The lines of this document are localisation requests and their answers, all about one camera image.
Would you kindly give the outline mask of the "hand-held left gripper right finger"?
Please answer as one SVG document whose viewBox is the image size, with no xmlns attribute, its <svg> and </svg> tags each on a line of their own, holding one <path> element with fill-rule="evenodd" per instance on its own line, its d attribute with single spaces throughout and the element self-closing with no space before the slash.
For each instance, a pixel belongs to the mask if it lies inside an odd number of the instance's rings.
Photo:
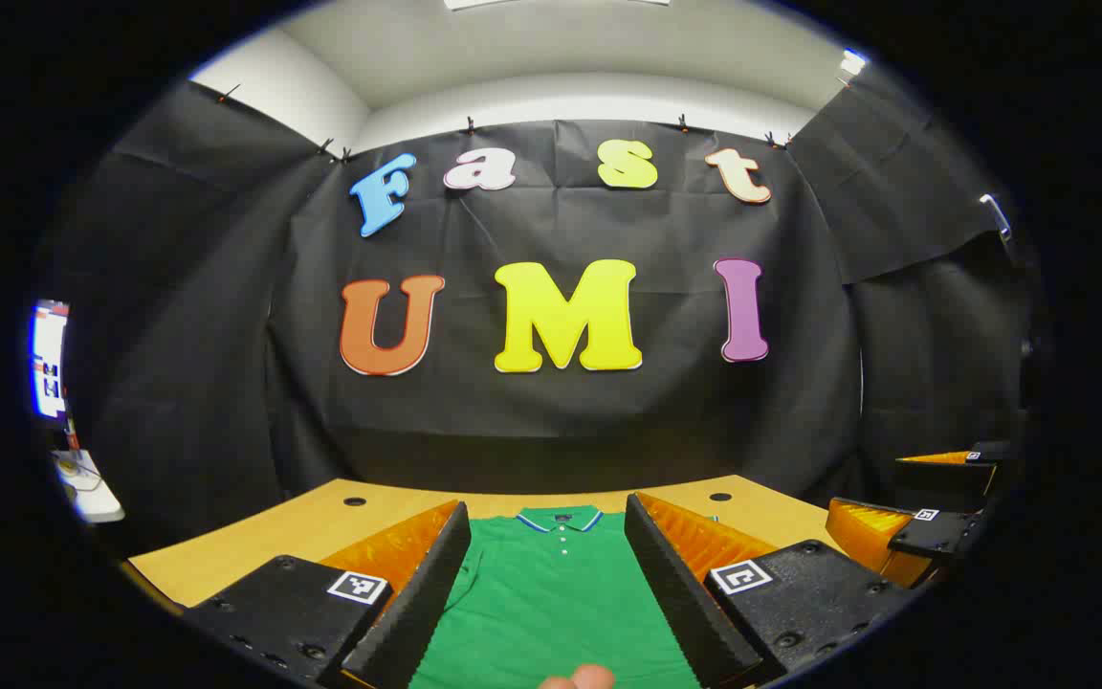
<svg viewBox="0 0 1102 689">
<path fill-rule="evenodd" d="M 624 529 L 701 689 L 778 683 L 857 644 L 912 594 L 813 538 L 771 546 L 650 494 Z"/>
</svg>

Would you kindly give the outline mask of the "white side table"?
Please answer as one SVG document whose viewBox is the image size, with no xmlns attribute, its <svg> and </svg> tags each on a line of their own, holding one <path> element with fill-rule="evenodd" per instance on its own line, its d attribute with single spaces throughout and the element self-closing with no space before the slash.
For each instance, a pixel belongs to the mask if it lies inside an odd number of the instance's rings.
<svg viewBox="0 0 1102 689">
<path fill-rule="evenodd" d="M 65 496 L 85 521 L 118 523 L 125 519 L 121 502 L 87 450 L 55 450 L 50 457 Z"/>
</svg>

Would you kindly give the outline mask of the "bright screen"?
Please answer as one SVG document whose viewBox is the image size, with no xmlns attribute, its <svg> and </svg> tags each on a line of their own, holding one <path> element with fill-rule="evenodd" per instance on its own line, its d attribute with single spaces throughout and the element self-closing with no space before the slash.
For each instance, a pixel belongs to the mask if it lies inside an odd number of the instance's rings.
<svg viewBox="0 0 1102 689">
<path fill-rule="evenodd" d="M 31 370 L 34 411 L 42 422 L 65 424 L 64 340 L 69 305 L 58 300 L 37 300 L 31 327 Z"/>
</svg>

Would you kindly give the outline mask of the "black backdrop cloth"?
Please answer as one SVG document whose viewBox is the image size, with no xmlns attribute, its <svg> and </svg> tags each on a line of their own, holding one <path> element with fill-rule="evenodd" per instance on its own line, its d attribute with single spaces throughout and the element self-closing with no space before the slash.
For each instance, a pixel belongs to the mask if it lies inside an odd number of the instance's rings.
<svg viewBox="0 0 1102 689">
<path fill-rule="evenodd" d="M 188 84 L 76 177 L 45 292 L 128 555 L 337 478 L 897 504 L 897 457 L 1022 427 L 1029 297 L 983 189 L 878 87 L 787 151 L 542 121 L 341 163 Z"/>
</svg>

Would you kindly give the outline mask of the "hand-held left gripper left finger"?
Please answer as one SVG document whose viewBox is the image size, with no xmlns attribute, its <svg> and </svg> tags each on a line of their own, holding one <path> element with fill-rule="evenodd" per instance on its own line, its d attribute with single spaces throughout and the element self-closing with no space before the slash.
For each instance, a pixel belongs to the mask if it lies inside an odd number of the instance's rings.
<svg viewBox="0 0 1102 689">
<path fill-rule="evenodd" d="M 320 562 L 278 555 L 183 618 L 298 689 L 408 689 L 469 546 L 447 500 Z"/>
</svg>

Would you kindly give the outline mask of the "green T-shirt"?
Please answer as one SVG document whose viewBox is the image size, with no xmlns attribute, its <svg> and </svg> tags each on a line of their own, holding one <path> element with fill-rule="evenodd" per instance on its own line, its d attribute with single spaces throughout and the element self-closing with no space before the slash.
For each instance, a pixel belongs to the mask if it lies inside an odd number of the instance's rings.
<svg viewBox="0 0 1102 689">
<path fill-rule="evenodd" d="M 624 529 L 593 505 L 471 520 L 409 689 L 537 689 L 599 664 L 615 689 L 701 689 Z"/>
</svg>

